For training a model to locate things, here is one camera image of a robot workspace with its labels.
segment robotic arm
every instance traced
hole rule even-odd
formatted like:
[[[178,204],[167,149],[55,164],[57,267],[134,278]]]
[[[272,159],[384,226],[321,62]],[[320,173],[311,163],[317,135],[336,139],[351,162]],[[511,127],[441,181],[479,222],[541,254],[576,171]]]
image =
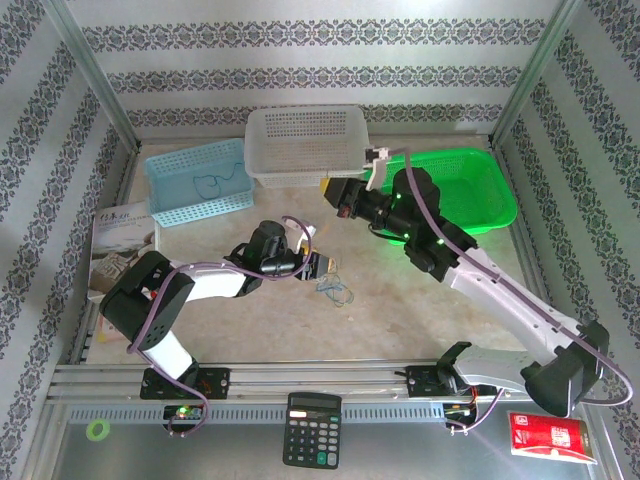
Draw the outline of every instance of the robotic arm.
[[[100,303],[100,313],[129,341],[138,342],[137,350],[152,364],[170,378],[195,387],[198,363],[171,331],[186,302],[207,297],[242,297],[257,289],[265,278],[298,271],[296,278],[310,280],[331,268],[332,260],[317,252],[300,253],[302,228],[289,220],[285,224],[290,228],[285,230],[269,220],[261,222],[248,243],[241,243],[224,258],[226,264],[199,264],[197,269],[187,266],[184,271],[175,272],[181,269],[179,264],[172,265],[157,251],[148,252],[107,293]],[[314,227],[304,225],[313,235]],[[169,276],[153,321],[143,333],[156,294]]]
[[[440,215],[440,192],[429,174],[417,168],[412,171],[432,218],[464,256],[445,245],[429,226],[413,196],[406,170],[394,177],[390,195],[372,188],[379,182],[354,178],[331,179],[324,195],[339,217],[362,218],[374,234],[390,238],[390,233],[402,241],[411,263],[483,305],[526,348],[527,352],[511,352],[457,343],[438,362],[438,377],[450,393],[479,384],[526,391],[547,412],[568,416],[601,377],[602,365],[540,312],[550,314],[558,325],[605,356],[607,330],[598,322],[579,324],[506,275],[471,236]]]

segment calculator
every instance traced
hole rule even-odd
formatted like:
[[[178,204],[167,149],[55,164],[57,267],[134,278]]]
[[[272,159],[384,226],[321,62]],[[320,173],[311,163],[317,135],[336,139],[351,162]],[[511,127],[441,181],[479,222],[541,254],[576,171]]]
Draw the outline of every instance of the calculator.
[[[282,461],[294,467],[338,468],[341,412],[342,399],[335,395],[290,393]]]

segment green plastic basket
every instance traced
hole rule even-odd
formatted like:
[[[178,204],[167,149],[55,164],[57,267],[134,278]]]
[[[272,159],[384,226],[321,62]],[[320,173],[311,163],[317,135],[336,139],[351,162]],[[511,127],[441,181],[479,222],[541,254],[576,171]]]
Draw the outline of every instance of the green plastic basket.
[[[494,158],[477,148],[411,154],[411,165],[424,168],[440,189],[440,212],[475,235],[510,225],[518,207]],[[387,164],[381,190],[390,193],[393,177],[405,167],[404,156]]]

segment blue plastic basket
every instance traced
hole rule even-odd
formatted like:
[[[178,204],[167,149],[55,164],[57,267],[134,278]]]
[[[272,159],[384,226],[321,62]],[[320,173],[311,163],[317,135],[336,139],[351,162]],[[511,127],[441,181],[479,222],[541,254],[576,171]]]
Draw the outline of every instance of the blue plastic basket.
[[[149,211],[163,227],[253,206],[241,139],[149,157]]]

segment basket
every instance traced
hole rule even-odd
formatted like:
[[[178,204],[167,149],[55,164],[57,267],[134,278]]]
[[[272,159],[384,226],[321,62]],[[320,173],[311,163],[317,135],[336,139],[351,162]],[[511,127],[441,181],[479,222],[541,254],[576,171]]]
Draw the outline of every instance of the basket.
[[[163,227],[253,206],[241,139],[150,157],[149,211]]]
[[[518,207],[500,167],[487,152],[459,148],[411,154],[411,165],[424,168],[440,189],[440,213],[474,235],[510,225]],[[393,177],[405,168],[404,156],[387,164],[381,190],[390,193]]]
[[[361,174],[369,134],[358,107],[267,108],[249,115],[245,140],[250,176],[268,188],[299,187]]]

